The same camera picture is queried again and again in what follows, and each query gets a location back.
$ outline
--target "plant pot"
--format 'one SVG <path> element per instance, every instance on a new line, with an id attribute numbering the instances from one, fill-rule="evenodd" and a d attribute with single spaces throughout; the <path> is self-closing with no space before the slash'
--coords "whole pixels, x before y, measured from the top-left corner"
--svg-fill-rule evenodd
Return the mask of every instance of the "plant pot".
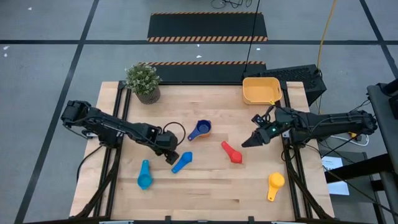
<path id="1" fill-rule="evenodd" d="M 143 104 L 153 104 L 156 103 L 156 101 L 160 98 L 160 89 L 159 86 L 157 86 L 152 92 L 148 94 L 137 94 L 137 97 L 139 98 L 139 101 Z"/>

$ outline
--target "yellow cable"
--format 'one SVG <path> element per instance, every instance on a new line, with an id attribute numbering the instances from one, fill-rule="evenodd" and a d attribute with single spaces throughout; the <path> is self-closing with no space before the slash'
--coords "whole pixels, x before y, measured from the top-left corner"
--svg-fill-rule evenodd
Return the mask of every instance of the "yellow cable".
<path id="1" fill-rule="evenodd" d="M 321 65 L 321 53 L 322 53 L 323 41 L 325 40 L 326 32 L 328 31 L 328 28 L 329 28 L 329 22 L 330 22 L 331 16 L 333 15 L 333 11 L 335 10 L 335 7 L 336 7 L 336 2 L 337 2 L 337 0 L 333 0 L 333 5 L 331 6 L 331 9 L 330 9 L 328 22 L 326 22 L 325 30 L 323 31 L 321 43 L 319 45 L 318 63 L 317 63 L 317 68 L 318 69 L 319 69 L 319 67 Z M 318 106 L 318 100 L 315 100 L 315 104 L 317 105 L 317 108 L 318 108 L 318 111 L 320 112 L 320 114 L 322 114 L 322 112 L 321 112 L 321 110 L 320 110 L 320 108 Z"/>

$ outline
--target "green leaves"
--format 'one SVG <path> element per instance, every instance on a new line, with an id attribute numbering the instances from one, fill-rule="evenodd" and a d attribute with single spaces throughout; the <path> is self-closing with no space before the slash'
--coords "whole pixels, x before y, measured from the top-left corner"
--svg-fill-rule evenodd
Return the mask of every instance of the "green leaves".
<path id="1" fill-rule="evenodd" d="M 162 79 L 156 75 L 156 68 L 147 64 L 133 65 L 125 69 L 127 73 L 126 87 L 135 94 L 145 95 L 154 91 Z"/>

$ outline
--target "white paper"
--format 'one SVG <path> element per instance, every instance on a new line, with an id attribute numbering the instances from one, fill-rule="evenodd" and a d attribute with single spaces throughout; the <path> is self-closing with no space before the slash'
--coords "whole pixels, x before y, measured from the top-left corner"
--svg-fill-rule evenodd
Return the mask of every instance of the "white paper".
<path id="1" fill-rule="evenodd" d="M 325 156 L 322 164 L 328 169 L 336 169 L 343 166 L 343 160 L 339 157 Z M 329 194 L 349 195 L 348 185 L 343 181 L 328 184 Z"/>

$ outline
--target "potted plant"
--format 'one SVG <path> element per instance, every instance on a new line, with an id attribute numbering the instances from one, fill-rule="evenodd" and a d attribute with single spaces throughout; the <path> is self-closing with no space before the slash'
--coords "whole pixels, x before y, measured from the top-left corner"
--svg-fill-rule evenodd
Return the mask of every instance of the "potted plant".
<path id="1" fill-rule="evenodd" d="M 159 83 L 162 80 L 156 75 L 156 68 L 143 63 L 133 65 L 125 71 L 126 87 L 130 88 L 142 103 L 152 104 L 160 98 Z"/>

